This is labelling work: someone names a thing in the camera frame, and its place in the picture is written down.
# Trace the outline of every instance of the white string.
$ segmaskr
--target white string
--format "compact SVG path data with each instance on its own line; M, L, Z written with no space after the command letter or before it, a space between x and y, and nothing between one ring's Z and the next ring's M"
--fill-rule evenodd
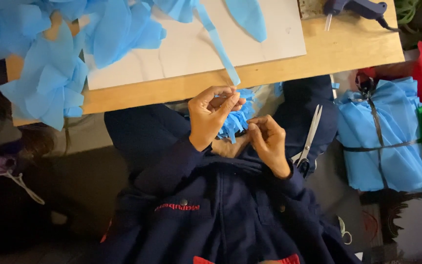
M25 185L24 181L22 180L22 173L19 173L18 176L14 177L14 176L12 176L12 171L9 170L9 171L6 171L5 173L0 173L0 176L4 176L4 177L8 177L8 178L12 179L15 183L17 183L17 185L22 187L34 201L36 201L36 202L38 202L39 204L42 204L42 205L45 204L45 201L42 198L40 198L40 196L36 195L31 189L29 189Z

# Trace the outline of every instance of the scissors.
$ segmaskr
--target scissors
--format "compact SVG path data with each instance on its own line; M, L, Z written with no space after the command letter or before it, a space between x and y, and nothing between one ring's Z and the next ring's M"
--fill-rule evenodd
M312 124L310 125L310 129L308 130L307 140L305 141L304 149L291 158L294 164L298 161L296 164L297 168L299 168L300 165L304 162L308 163L307 154L310 150L310 146L312 145L312 141L314 140L315 132L317 131L318 123L320 121L320 117L322 116L323 107L324 106L317 105L317 107L315 108L314 117L312 118Z

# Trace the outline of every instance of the hand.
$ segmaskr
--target hand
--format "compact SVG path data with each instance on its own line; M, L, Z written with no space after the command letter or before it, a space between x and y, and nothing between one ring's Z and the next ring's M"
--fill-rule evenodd
M250 142L260 159L281 179L291 174L284 152L286 131L281 128L273 117L255 117L249 123Z
M213 86L204 90L188 102L190 112L190 142L198 151L203 151L218 135L231 111L245 104L235 87Z

